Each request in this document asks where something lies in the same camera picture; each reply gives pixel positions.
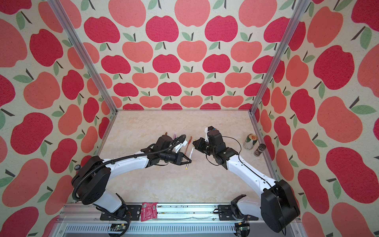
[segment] apple wallpaper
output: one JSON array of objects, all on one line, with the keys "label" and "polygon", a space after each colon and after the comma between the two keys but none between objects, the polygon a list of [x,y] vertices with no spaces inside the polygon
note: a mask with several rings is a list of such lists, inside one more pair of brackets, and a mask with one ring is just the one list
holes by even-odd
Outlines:
[{"label": "apple wallpaper", "polygon": [[[292,0],[71,1],[66,11],[89,54],[99,52],[93,63],[119,110],[250,109],[296,6]],[[296,34],[292,50],[305,38],[305,25]],[[69,59],[83,68],[74,48]],[[280,68],[277,77],[283,73]]]},{"label": "apple wallpaper", "polygon": [[1,237],[48,236],[110,121],[73,50],[46,1],[0,1]]},{"label": "apple wallpaper", "polygon": [[378,11],[375,0],[311,2],[305,39],[255,111],[308,237],[379,236]]}]

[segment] red snack bag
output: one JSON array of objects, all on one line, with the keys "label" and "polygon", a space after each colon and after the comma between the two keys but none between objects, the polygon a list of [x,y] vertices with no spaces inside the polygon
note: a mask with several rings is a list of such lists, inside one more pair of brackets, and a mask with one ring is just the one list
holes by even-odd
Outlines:
[{"label": "red snack bag", "polygon": [[148,203],[144,202],[142,203],[141,208],[141,221],[147,221],[153,218],[157,218],[157,202],[154,203]]}]

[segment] white pen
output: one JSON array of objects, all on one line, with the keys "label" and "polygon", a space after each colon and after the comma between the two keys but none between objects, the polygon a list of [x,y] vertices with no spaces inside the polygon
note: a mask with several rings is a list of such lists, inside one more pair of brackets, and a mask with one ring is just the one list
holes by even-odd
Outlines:
[{"label": "white pen", "polygon": [[189,159],[191,159],[192,152],[193,152],[193,149],[194,149],[194,148],[195,148],[195,147],[193,146],[193,147],[192,147],[192,150],[191,150],[191,153],[189,154],[189,157],[188,157]]}]

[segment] marker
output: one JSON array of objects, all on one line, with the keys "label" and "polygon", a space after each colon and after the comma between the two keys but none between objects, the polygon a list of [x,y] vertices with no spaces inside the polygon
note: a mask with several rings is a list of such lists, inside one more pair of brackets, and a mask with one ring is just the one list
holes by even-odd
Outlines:
[{"label": "marker", "polygon": [[188,157],[189,159],[191,159],[192,152],[193,152],[193,149],[194,149],[194,148],[195,148],[195,147],[193,146],[193,147],[192,147],[192,150],[191,150],[191,153],[189,154],[189,157]]},{"label": "marker", "polygon": [[188,144],[187,144],[187,148],[186,148],[186,151],[184,152],[184,154],[187,153],[187,150],[188,150],[188,147],[190,146],[191,141],[192,141],[192,136],[189,138],[189,141],[188,141]]}]

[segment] vent grille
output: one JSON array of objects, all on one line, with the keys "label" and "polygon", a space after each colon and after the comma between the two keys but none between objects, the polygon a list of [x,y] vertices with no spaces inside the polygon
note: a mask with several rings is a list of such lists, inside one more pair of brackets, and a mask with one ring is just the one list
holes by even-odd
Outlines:
[{"label": "vent grille", "polygon": [[[71,224],[65,233],[119,233],[108,231],[111,224]],[[131,223],[126,234],[234,233],[234,223]]]}]

